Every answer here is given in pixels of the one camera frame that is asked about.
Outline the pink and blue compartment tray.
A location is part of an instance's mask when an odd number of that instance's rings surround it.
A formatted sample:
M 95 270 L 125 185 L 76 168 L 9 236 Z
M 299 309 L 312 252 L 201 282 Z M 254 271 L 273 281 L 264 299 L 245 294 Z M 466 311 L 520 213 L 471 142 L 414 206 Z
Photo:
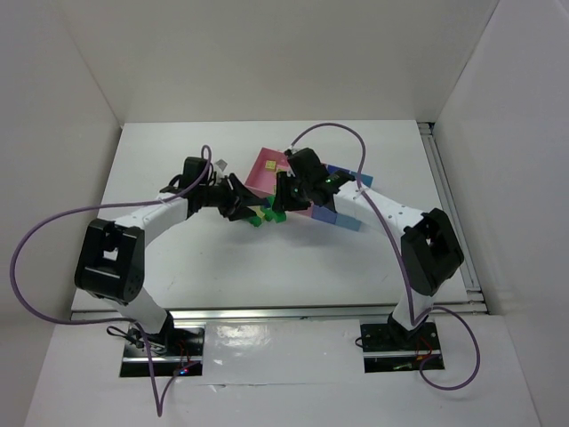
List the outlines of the pink and blue compartment tray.
M 276 169 L 274 171 L 265 168 L 265 162 L 267 160 L 276 162 Z M 261 148 L 244 185 L 259 197 L 275 196 L 276 174 L 280 171 L 287 171 L 288 169 L 289 165 L 284 153 L 274 149 Z M 307 210 L 298 211 L 296 214 L 303 215 L 315 221 L 329 223 L 346 230 L 360 231 L 362 225 L 362 222 L 359 220 L 345 214 L 333 213 L 328 209 L 315 205 L 312 205 Z

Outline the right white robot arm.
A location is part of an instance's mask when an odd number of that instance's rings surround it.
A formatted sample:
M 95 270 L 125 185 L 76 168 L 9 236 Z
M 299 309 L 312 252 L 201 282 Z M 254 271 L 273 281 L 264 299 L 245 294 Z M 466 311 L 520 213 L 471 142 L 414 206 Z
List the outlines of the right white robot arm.
M 395 249 L 405 290 L 390 313 L 391 335 L 399 341 L 417 334 L 432 311 L 443 283 L 464 262 L 448 215 L 423 212 L 383 196 L 343 170 L 329 172 L 312 149 L 288 149 L 289 170 L 276 175 L 276 212 L 319 206 L 378 230 Z

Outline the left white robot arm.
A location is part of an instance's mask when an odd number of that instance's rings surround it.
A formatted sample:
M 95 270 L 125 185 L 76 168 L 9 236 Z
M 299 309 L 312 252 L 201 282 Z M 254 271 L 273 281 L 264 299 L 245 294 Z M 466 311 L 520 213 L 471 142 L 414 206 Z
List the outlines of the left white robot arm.
M 248 220 L 269 201 L 253 194 L 234 175 L 224 175 L 200 157 L 188 157 L 181 173 L 160 190 L 154 204 L 115 220 L 90 222 L 76 266 L 76 287 L 137 322 L 148 339 L 166 346 L 184 339 L 172 314 L 144 287 L 147 247 L 203 207 L 216 208 L 229 221 Z

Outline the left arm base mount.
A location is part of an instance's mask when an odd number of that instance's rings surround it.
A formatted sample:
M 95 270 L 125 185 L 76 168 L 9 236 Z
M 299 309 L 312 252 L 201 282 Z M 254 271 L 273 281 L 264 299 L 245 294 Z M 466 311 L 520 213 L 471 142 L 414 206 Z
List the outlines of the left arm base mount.
M 203 374 L 204 328 L 182 328 L 173 343 L 166 346 L 150 341 L 153 368 L 156 377 L 177 373 L 182 377 Z M 140 331 L 130 327 L 126 332 L 108 326 L 107 334 L 124 340 L 119 376 L 121 378 L 148 378 L 148 355 Z

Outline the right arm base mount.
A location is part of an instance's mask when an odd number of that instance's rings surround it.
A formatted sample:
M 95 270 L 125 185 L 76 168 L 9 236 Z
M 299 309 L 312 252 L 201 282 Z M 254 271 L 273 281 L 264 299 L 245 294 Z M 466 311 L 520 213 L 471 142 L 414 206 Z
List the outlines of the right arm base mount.
M 444 370 L 445 363 L 434 322 L 428 322 L 410 340 L 396 342 L 387 323 L 362 324 L 354 344 L 363 352 L 364 369 L 370 373 Z

